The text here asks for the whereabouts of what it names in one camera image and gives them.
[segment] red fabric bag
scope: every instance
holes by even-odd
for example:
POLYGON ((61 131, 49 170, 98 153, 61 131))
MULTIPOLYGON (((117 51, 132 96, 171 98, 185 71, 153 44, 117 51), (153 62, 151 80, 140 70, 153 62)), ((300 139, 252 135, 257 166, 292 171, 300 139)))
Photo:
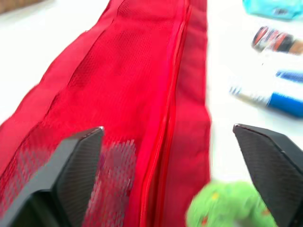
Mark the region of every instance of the red fabric bag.
POLYGON ((206 0, 111 0, 0 127, 0 216, 58 143, 104 126, 85 227, 184 227, 209 181, 206 0))

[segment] red mesh pocket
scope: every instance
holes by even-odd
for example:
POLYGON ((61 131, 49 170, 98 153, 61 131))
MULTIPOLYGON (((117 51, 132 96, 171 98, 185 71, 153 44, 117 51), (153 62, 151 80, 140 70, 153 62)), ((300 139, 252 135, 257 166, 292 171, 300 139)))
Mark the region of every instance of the red mesh pocket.
MULTIPOLYGON (((177 35, 174 29, 182 22, 176 19, 183 10, 180 2, 183 0, 112 0, 106 12, 118 4, 116 13, 110 14, 112 23, 101 28, 108 16, 101 17, 54 61, 40 84, 1 126, 0 144, 16 143, 25 136, 17 150, 15 145, 5 150, 13 158, 1 173, 0 215, 61 140, 104 126, 104 163, 83 225, 123 225, 130 194, 140 196, 133 192, 142 186, 140 178, 134 183, 143 170, 138 163, 149 159, 148 151, 163 120, 162 114, 154 113, 162 113, 167 99, 169 59, 175 52, 172 46, 177 35), (91 36, 95 33, 98 37, 94 40, 91 36), (85 52, 82 44, 87 47, 88 43, 91 47, 80 61, 77 56, 85 52), (45 102, 49 107, 40 108, 45 102), (143 150, 142 142, 147 140, 150 145, 143 150)), ((130 211, 137 218, 139 208, 130 211)))

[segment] blue tube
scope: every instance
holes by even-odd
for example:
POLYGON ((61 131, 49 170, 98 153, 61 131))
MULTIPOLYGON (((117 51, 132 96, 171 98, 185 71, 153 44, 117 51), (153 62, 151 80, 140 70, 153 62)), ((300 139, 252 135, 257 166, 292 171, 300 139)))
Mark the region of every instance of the blue tube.
POLYGON ((267 106, 295 117, 303 117, 303 100, 294 99, 274 92, 267 106))

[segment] brown object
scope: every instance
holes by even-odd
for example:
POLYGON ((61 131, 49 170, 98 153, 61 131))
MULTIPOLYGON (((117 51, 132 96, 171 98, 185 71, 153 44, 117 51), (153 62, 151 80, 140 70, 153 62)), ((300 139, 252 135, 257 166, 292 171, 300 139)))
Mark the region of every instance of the brown object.
POLYGON ((0 0, 0 13, 29 6, 42 0, 0 0))
POLYGON ((303 54, 303 42, 295 40, 289 52, 293 54, 303 54))

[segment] blue pen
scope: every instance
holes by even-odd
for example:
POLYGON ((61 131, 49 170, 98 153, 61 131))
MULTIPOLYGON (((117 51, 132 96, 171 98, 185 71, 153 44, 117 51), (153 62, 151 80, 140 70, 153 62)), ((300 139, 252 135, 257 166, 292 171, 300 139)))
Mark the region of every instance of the blue pen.
POLYGON ((296 83, 303 83, 303 72, 280 70, 276 74, 276 77, 296 83))

